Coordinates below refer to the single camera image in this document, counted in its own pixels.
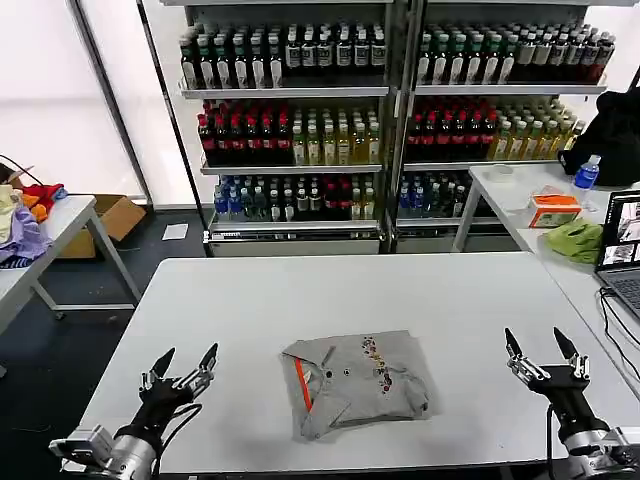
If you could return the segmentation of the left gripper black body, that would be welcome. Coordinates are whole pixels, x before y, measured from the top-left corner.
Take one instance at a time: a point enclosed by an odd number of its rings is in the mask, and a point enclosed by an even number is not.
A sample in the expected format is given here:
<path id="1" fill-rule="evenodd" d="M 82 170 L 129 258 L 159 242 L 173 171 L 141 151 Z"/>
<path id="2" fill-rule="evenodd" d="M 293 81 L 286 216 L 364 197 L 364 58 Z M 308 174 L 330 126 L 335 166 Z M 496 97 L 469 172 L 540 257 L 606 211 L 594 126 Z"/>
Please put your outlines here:
<path id="1" fill-rule="evenodd" d="M 118 436 L 129 435 L 160 444 L 161 436 L 177 409 L 192 403 L 194 394 L 189 387 L 177 388 L 172 383 L 158 383 L 140 392 L 142 405 L 133 420 L 118 429 Z"/>

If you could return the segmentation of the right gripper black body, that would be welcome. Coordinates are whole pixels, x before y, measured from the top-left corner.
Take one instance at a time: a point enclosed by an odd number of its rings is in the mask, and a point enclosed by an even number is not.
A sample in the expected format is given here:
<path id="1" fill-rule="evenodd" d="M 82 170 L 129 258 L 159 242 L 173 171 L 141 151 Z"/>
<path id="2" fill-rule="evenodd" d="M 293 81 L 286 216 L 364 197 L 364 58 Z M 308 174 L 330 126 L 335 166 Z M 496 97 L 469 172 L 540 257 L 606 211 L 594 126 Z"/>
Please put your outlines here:
<path id="1" fill-rule="evenodd" d="M 549 400 L 559 421 L 558 437 L 562 443 L 579 433 L 608 431 L 608 424 L 595 416 L 584 395 L 589 379 L 578 378 L 569 365 L 549 365 L 542 369 L 549 376 L 537 381 L 537 393 Z"/>

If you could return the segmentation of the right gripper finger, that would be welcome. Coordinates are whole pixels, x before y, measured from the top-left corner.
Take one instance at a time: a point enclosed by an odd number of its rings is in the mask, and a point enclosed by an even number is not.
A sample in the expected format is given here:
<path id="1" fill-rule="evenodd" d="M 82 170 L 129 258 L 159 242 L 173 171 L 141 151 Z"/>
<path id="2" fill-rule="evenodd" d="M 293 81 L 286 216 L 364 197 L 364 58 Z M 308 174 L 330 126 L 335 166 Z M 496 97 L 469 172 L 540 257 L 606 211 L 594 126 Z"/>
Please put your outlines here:
<path id="1" fill-rule="evenodd" d="M 546 372 L 526 357 L 515 336 L 509 328 L 505 328 L 506 351 L 508 353 L 507 366 L 512 373 L 522 382 L 531 382 L 533 380 L 545 380 Z"/>
<path id="2" fill-rule="evenodd" d="M 573 369 L 573 376 L 581 381 L 589 381 L 589 357 L 587 355 L 580 355 L 573 341 L 569 339 L 558 327 L 555 327 L 553 332 L 563 358 Z"/>

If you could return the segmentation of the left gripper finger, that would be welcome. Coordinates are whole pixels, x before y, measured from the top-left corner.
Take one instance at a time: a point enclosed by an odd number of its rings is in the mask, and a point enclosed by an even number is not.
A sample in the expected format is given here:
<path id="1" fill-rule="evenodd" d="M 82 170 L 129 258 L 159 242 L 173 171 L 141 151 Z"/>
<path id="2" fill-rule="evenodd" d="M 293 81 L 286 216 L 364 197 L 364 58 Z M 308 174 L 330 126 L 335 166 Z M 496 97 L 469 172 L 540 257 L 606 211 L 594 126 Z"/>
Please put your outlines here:
<path id="1" fill-rule="evenodd" d="M 199 396 L 214 379 L 219 344 L 214 343 L 204 354 L 198 366 L 184 377 L 176 380 L 173 387 L 180 391 L 188 391 L 192 396 Z"/>
<path id="2" fill-rule="evenodd" d="M 175 348 L 170 348 L 166 353 L 160 356 L 152 365 L 152 367 L 141 374 L 140 391 L 150 390 L 156 383 L 162 381 L 169 369 Z"/>

